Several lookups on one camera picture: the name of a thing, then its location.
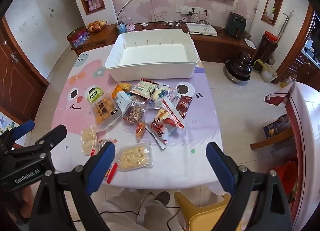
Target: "tiled floor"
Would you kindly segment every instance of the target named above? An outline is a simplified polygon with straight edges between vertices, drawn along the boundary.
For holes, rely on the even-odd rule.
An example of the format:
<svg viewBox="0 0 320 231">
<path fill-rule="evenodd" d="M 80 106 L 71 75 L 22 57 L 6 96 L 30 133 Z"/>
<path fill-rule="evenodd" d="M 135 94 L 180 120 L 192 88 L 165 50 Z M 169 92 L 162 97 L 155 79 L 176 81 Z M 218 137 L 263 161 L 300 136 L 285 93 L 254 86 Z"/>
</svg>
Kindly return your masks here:
<svg viewBox="0 0 320 231">
<path fill-rule="evenodd" d="M 36 127 L 32 131 L 30 145 L 50 131 L 60 93 L 75 60 L 76 54 L 71 51 L 53 76 L 36 116 Z M 277 164 L 271 157 L 271 148 L 252 151 L 249 145 L 265 139 L 262 127 L 286 112 L 284 105 L 276 107 L 264 102 L 264 97 L 279 87 L 264 83 L 260 75 L 255 72 L 252 73 L 251 80 L 247 84 L 237 85 L 226 77 L 223 64 L 203 62 L 203 66 L 215 101 L 225 154 L 231 156 L 238 165 L 246 165 L 251 171 L 266 172 Z M 173 197 L 176 191 L 168 191 L 171 194 L 168 206 L 177 205 Z M 101 186 L 99 191 L 92 194 L 92 199 L 100 210 L 105 199 L 119 192 L 121 192 L 120 188 Z M 221 197 L 213 194 L 207 186 L 184 189 L 181 192 L 197 206 L 211 205 L 221 200 Z M 66 197 L 72 217 L 78 219 L 71 194 L 66 192 Z M 248 212 L 244 214 L 246 219 L 243 221 L 244 225 L 250 216 L 249 212 L 253 204 L 254 195 L 247 206 Z M 179 223 L 185 225 L 181 213 L 177 217 Z"/>
</svg>

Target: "tv stand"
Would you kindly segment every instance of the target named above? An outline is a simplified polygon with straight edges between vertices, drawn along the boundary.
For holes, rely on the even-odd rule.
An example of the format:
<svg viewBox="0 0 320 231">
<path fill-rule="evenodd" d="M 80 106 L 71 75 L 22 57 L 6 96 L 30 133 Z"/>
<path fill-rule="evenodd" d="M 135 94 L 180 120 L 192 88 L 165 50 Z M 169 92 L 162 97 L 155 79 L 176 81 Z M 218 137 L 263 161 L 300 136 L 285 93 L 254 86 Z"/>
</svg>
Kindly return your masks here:
<svg viewBox="0 0 320 231">
<path fill-rule="evenodd" d="M 187 26 L 169 27 L 164 24 L 150 22 L 148 26 L 141 26 L 135 24 L 135 31 L 144 29 L 168 29 L 168 28 L 181 28 L 185 33 L 188 32 Z M 224 30 L 218 31 L 217 36 L 190 34 L 193 39 L 201 61 L 220 62 L 225 63 L 227 60 L 233 58 L 237 52 L 247 52 L 254 58 L 256 51 L 249 47 L 243 38 L 236 39 L 227 35 Z"/>
<path fill-rule="evenodd" d="M 168 29 L 181 28 L 185 33 L 188 32 L 185 24 L 176 27 L 169 27 L 164 24 L 150 22 L 148 26 L 141 26 L 135 24 L 135 31 L 142 31 L 144 29 Z M 253 58 L 256 50 L 249 47 L 244 39 L 236 39 L 225 34 L 224 31 L 218 31 L 217 36 L 190 34 L 193 39 L 201 61 L 220 62 L 225 63 L 227 60 L 233 58 L 237 52 L 247 52 Z M 85 51 L 99 48 L 106 45 L 114 44 L 118 37 L 116 24 L 108 25 L 99 33 L 89 36 L 89 40 L 78 48 L 72 48 L 79 56 Z"/>
</svg>

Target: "blue gripper pad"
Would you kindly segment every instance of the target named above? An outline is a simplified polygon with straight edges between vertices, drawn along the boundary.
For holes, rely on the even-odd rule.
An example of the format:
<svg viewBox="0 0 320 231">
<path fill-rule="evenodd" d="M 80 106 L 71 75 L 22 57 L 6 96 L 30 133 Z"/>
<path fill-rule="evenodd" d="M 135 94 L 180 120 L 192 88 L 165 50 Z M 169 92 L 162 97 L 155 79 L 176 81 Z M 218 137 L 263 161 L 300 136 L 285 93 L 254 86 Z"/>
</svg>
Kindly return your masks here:
<svg viewBox="0 0 320 231">
<path fill-rule="evenodd" d="M 32 120 L 28 120 L 27 122 L 13 129 L 12 138 L 15 140 L 18 140 L 21 137 L 23 137 L 26 133 L 33 130 L 34 128 L 35 128 L 35 123 Z"/>
<path fill-rule="evenodd" d="M 111 142 L 107 142 L 99 151 L 99 153 L 90 157 L 85 164 L 85 170 L 89 171 L 88 174 L 85 174 L 85 178 L 87 176 L 86 191 L 89 196 L 92 194 L 92 192 L 96 192 L 99 189 L 115 155 L 115 145 Z"/>
<path fill-rule="evenodd" d="M 206 155 L 224 191 L 233 195 L 239 179 L 236 163 L 230 156 L 226 156 L 215 142 L 207 145 Z"/>
</svg>

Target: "person's leg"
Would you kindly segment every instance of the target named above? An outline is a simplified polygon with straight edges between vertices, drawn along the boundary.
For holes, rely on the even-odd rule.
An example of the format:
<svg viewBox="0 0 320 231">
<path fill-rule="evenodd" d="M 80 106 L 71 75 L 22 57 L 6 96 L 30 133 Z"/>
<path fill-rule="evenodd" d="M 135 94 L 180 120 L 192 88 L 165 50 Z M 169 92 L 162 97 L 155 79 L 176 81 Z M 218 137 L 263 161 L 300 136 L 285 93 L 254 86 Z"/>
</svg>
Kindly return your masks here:
<svg viewBox="0 0 320 231">
<path fill-rule="evenodd" d="M 130 189 L 126 188 L 119 195 L 105 201 L 102 204 L 102 210 L 109 212 L 130 210 L 138 213 L 141 198 L 142 195 L 139 190 L 130 191 Z M 132 212 L 122 214 L 103 213 L 101 217 L 105 222 L 114 222 L 130 228 L 134 228 L 137 225 L 137 215 Z"/>
<path fill-rule="evenodd" d="M 168 230 L 167 221 L 173 217 L 165 207 L 169 199 L 170 195 L 167 192 L 161 192 L 154 200 L 148 202 L 145 206 L 146 214 L 141 225 L 150 231 Z M 172 231 L 183 231 L 176 217 L 169 221 L 169 227 Z"/>
</svg>

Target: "power strip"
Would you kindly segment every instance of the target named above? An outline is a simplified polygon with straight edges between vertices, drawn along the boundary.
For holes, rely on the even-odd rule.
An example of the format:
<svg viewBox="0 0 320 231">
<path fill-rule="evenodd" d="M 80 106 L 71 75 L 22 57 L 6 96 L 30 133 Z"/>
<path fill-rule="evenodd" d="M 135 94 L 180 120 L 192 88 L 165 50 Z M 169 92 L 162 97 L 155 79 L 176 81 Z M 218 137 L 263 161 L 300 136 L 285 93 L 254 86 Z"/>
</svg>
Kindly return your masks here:
<svg viewBox="0 0 320 231">
<path fill-rule="evenodd" d="M 190 10 L 181 10 L 181 14 L 183 15 L 188 15 Z"/>
</svg>

